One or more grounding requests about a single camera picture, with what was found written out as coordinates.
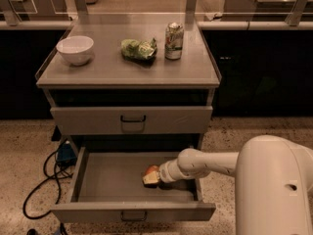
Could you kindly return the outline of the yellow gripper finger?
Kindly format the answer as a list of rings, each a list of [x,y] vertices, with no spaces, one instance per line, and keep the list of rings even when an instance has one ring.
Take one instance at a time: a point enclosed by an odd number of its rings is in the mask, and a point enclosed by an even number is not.
[[[143,183],[145,185],[154,185],[160,183],[159,173],[157,171],[152,171],[149,174],[143,176]]]

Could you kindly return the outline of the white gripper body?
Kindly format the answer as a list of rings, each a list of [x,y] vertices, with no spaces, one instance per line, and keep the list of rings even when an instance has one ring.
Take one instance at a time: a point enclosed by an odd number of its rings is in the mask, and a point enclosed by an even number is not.
[[[164,183],[171,183],[184,178],[176,160],[168,161],[159,166],[159,177]]]

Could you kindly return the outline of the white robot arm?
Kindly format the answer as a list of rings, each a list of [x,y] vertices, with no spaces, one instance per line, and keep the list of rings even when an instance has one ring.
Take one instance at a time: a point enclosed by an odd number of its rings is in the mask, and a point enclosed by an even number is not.
[[[143,183],[203,178],[212,171],[235,178],[236,235],[313,235],[312,149],[272,135],[248,140],[239,152],[188,148],[149,166]]]

